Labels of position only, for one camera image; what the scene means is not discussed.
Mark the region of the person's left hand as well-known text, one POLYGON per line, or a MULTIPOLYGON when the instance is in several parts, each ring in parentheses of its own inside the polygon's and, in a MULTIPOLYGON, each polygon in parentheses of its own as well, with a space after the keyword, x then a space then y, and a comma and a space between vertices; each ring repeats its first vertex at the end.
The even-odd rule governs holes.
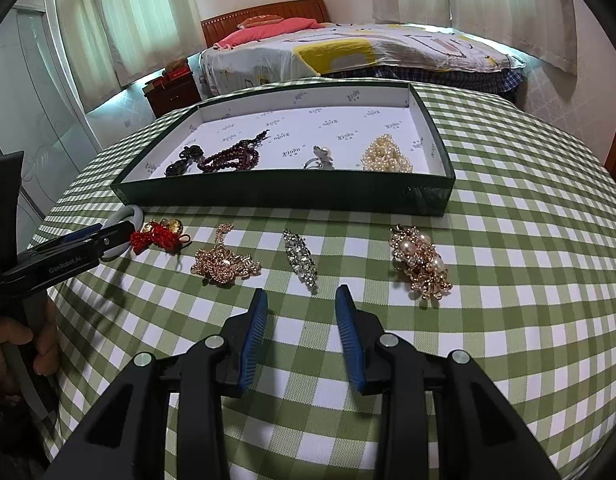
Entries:
POLYGON ((5 362, 2 346, 7 342, 21 346, 33 342, 37 354, 34 359, 34 371, 37 375, 51 376, 60 365, 60 346, 58 345, 58 326, 56 326, 56 312, 58 308, 54 301, 46 297, 44 302, 44 318, 42 330, 35 335, 34 332, 12 320, 0 318, 0 388, 8 393, 16 391, 16 381, 5 362))

